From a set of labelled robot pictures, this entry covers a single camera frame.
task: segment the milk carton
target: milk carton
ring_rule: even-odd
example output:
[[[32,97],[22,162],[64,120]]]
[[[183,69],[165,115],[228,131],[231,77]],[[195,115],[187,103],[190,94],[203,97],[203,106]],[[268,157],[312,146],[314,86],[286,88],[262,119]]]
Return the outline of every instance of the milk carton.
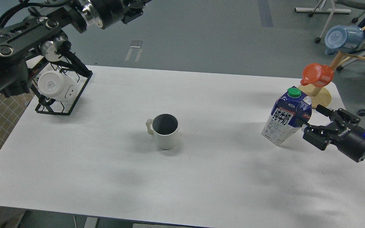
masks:
[[[279,97],[271,110],[262,135],[277,146],[300,130],[297,118],[308,121],[312,114],[312,100],[304,92],[293,86]]]

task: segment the green bottle cap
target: green bottle cap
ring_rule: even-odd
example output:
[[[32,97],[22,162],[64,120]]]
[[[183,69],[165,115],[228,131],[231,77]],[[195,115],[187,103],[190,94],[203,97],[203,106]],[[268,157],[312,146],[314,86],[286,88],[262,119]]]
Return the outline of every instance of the green bottle cap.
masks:
[[[301,91],[298,88],[289,88],[288,95],[293,98],[297,98],[301,96]]]

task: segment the white mug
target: white mug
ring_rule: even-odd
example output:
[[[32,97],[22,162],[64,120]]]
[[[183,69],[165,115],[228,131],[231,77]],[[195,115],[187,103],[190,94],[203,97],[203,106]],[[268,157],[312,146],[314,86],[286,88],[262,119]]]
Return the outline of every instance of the white mug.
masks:
[[[77,82],[60,72],[46,71],[37,82],[39,92],[57,101],[72,101],[77,97]]]
[[[154,136],[156,144],[164,149],[169,150],[176,146],[180,140],[177,118],[170,114],[161,114],[154,119],[146,121],[147,132]]]

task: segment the black wire rack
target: black wire rack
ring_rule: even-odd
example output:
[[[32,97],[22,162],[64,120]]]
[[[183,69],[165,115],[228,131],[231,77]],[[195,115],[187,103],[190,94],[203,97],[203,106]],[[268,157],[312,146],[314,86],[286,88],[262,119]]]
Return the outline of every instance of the black wire rack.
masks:
[[[78,77],[77,87],[80,87],[81,83],[83,83],[83,85],[82,85],[80,91],[78,92],[77,97],[75,97],[73,103],[71,104],[71,107],[68,109],[68,111],[66,111],[65,107],[66,106],[68,107],[68,105],[69,105],[68,102],[66,102],[64,104],[63,102],[56,101],[56,100],[51,99],[51,98],[47,98],[44,95],[40,94],[38,89],[37,89],[37,86],[36,86],[37,81],[35,79],[35,76],[38,75],[48,64],[50,64],[55,71],[58,71],[58,72],[60,72],[62,74],[65,74],[65,75],[67,75],[67,73],[69,71],[74,71],[71,68],[64,68],[62,66],[55,65],[54,63],[48,62],[45,58],[40,60],[39,63],[36,64],[36,66],[33,69],[31,69],[31,72],[32,72],[31,77],[33,77],[31,89],[34,92],[34,94],[37,96],[37,98],[39,99],[39,104],[37,104],[37,106],[35,108],[35,111],[37,113],[40,113],[40,114],[69,116],[72,113],[72,111],[74,110],[75,105],[77,104],[79,98],[81,97],[81,94],[84,92],[84,89],[87,86],[87,84],[90,81],[92,76],[86,78],[86,80],[83,81],[83,80],[80,80],[81,79],[80,75],[77,72],[74,71],[74,73]]]

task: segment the gray floor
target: gray floor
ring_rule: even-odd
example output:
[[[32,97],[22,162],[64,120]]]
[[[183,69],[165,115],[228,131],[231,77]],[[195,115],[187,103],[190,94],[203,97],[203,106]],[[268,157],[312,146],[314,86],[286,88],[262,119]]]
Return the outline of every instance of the gray floor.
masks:
[[[105,30],[93,26],[83,34],[70,26],[64,30],[73,51],[87,65],[301,78],[306,65],[329,65],[333,59],[324,54],[323,42],[313,42],[328,14],[309,18],[294,12],[294,7],[315,4],[312,0],[153,0],[144,15],[127,26],[121,22]],[[8,7],[0,8],[0,15]],[[334,15],[330,27],[350,25],[360,13],[352,9],[350,15]],[[137,49],[125,60],[131,40],[143,41],[137,62]],[[347,110],[356,113],[365,108],[365,61],[335,72],[333,81]],[[360,126],[365,128],[365,117]],[[77,218],[80,223],[85,221],[83,216]],[[131,227],[130,222],[102,221],[113,223],[101,222],[100,227]],[[71,215],[38,211],[29,212],[20,227],[72,225]]]

